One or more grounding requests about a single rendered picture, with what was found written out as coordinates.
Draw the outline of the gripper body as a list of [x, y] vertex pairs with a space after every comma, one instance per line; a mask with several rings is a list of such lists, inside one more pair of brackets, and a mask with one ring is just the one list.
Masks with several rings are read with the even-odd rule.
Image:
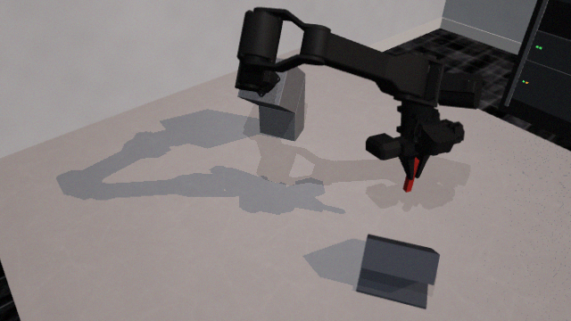
[[411, 107], [404, 105], [397, 106], [397, 111], [401, 113], [401, 125], [396, 127], [396, 132], [401, 136], [391, 137], [386, 133], [370, 136], [366, 141], [366, 151], [370, 152], [382, 161], [397, 158], [400, 153], [408, 154], [415, 152], [415, 144], [410, 141], [410, 130], [418, 116], [424, 115], [424, 119], [431, 119], [434, 112], [438, 112], [432, 107]]

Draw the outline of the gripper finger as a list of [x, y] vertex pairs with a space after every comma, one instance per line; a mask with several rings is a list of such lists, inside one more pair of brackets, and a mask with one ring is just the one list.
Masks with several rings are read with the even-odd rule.
[[[398, 155], [401, 164], [404, 168], [404, 171], [408, 177], [409, 180], [413, 179], [414, 176], [414, 165], [415, 165], [415, 158], [419, 155], [418, 152], [412, 152], [412, 153], [408, 153], [408, 154], [402, 154], [400, 153]], [[404, 158], [403, 158], [404, 157]]]
[[430, 155], [426, 152], [426, 149], [420, 143], [415, 144], [415, 151], [419, 153], [419, 155], [416, 157], [419, 160], [419, 164], [415, 178], [419, 178]]

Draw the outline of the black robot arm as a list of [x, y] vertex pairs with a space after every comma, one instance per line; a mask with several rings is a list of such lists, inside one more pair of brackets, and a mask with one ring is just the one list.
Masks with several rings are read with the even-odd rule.
[[[276, 63], [283, 21], [304, 31], [302, 46], [300, 54]], [[263, 97], [280, 81], [276, 72], [302, 64], [325, 65], [372, 80], [381, 92], [407, 106], [477, 109], [483, 76], [444, 73], [445, 62], [436, 57], [417, 51], [390, 55], [337, 36], [326, 26], [304, 23], [286, 9], [255, 7], [244, 15], [235, 88]], [[463, 125], [442, 123], [440, 112], [434, 112], [431, 119], [418, 116], [410, 130], [410, 141], [419, 141], [432, 156], [450, 152], [462, 137]]]

